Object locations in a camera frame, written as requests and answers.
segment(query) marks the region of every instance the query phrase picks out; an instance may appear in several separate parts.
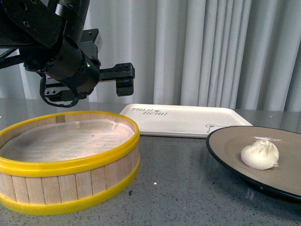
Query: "bamboo steamer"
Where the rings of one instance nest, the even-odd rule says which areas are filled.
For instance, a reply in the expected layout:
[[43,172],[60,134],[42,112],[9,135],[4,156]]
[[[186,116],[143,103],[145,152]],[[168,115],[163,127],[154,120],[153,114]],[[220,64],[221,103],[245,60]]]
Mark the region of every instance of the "bamboo steamer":
[[0,202],[28,215],[58,215],[102,203],[124,190],[139,168],[139,129],[125,116],[106,112],[69,112],[20,122],[0,131],[0,148],[30,129],[54,123],[108,119],[134,134],[121,145],[92,156],[55,162],[23,162],[0,157]]

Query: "yellow plastic band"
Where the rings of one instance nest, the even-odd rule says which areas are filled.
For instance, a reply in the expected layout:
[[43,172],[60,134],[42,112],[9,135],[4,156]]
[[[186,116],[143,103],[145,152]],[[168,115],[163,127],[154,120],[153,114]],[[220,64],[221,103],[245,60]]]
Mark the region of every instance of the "yellow plastic band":
[[23,126],[25,124],[31,123],[33,121],[38,121],[42,119],[69,115],[69,114],[106,114],[115,117],[122,118],[126,121],[132,123],[135,127],[134,135],[122,145],[113,148],[104,153],[92,155],[89,157],[67,160],[67,161],[56,161],[56,162],[22,162],[22,161],[14,161],[6,158],[0,157],[0,172],[21,176],[21,177],[52,177],[52,176],[60,176],[67,175],[72,173],[83,172],[87,170],[92,170],[104,165],[107,165],[113,161],[116,161],[128,153],[130,153],[139,142],[139,129],[138,125],[130,118],[108,112],[96,112],[96,111],[81,111],[81,112],[68,112],[68,113],[57,113],[46,116],[41,116],[33,119],[29,119],[0,131],[0,136],[3,136],[5,133]]
[[66,214],[66,213],[72,213],[72,212],[84,210],[92,206],[96,206],[116,196],[118,193],[120,193],[126,187],[128,187],[138,173],[139,164],[140,164],[140,157],[138,159],[138,163],[135,169],[121,182],[119,182],[118,184],[109,188],[106,191],[100,192],[96,195],[83,198],[80,200],[64,202],[59,204],[36,205],[36,204],[27,204],[27,203],[11,201],[10,199],[0,195],[0,202],[3,206],[5,206],[6,208],[12,211],[22,213],[22,214],[27,214],[27,215],[36,215],[36,216],[59,215],[59,214]]

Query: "speckled granite surface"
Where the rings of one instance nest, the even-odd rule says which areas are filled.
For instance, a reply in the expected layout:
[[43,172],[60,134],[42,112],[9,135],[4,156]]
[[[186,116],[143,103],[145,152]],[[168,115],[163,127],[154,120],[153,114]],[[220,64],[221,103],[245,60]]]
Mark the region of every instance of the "speckled granite surface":
[[[118,113],[124,106],[84,102],[71,110]],[[39,100],[0,99],[0,129],[61,111],[67,110],[45,106]],[[263,120],[266,118],[271,127],[288,129],[290,124],[292,131],[299,131],[299,114],[238,113],[254,125],[268,126]],[[141,165],[136,179],[114,198],[87,210],[50,217],[21,215],[0,205],[0,225],[301,225],[301,204],[274,199],[253,190],[210,155],[204,139],[141,137],[140,154]]]

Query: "white curtain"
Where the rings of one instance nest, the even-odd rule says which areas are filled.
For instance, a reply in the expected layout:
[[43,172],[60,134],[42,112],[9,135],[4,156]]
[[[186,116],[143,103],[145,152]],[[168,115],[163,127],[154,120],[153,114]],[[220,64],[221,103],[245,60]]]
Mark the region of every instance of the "white curtain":
[[[301,1],[90,0],[102,68],[132,62],[134,94],[114,82],[86,101],[301,110]],[[0,70],[0,97],[37,99],[39,76]]]

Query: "black cable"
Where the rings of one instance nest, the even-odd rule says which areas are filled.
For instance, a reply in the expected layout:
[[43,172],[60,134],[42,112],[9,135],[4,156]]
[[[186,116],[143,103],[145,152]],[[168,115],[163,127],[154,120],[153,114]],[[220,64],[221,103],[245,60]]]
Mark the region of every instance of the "black cable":
[[71,90],[73,92],[74,98],[73,98],[72,102],[68,105],[55,104],[55,103],[49,102],[45,97],[46,75],[44,73],[38,73],[38,74],[42,77],[42,79],[40,81],[40,96],[46,104],[49,104],[49,105],[54,106],[54,107],[66,107],[66,108],[68,108],[68,107],[73,107],[78,103],[79,93],[75,90]]

